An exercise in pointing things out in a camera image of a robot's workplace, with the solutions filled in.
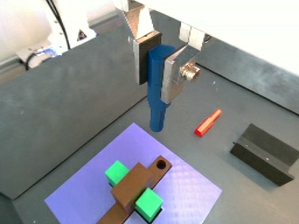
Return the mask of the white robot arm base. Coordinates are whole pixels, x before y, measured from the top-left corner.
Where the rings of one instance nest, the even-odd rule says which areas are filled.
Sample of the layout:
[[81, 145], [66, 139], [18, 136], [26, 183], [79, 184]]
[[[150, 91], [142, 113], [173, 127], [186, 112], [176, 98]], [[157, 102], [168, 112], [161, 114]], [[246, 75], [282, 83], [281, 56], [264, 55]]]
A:
[[43, 0], [50, 34], [46, 39], [15, 52], [25, 70], [61, 56], [69, 49], [91, 40], [97, 34], [89, 28], [82, 0]]

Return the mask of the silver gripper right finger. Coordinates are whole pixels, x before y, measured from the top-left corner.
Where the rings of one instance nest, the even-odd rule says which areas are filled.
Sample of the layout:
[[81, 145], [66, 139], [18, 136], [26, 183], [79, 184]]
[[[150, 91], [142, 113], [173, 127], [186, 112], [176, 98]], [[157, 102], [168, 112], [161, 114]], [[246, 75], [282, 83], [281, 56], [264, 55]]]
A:
[[170, 103], [182, 91], [185, 81], [194, 82], [200, 76], [196, 57], [213, 43], [214, 38], [194, 27], [181, 24], [178, 39], [185, 45], [164, 60], [161, 101]]

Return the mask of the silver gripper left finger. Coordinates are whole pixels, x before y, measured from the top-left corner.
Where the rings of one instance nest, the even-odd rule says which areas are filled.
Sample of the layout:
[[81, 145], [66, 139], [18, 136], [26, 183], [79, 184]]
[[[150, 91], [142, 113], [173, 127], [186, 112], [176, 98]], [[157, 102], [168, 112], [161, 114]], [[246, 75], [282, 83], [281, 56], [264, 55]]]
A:
[[128, 29], [128, 43], [134, 56], [134, 79], [146, 82], [146, 53], [161, 44], [161, 33], [154, 30], [149, 9], [136, 0], [113, 0], [116, 13]]

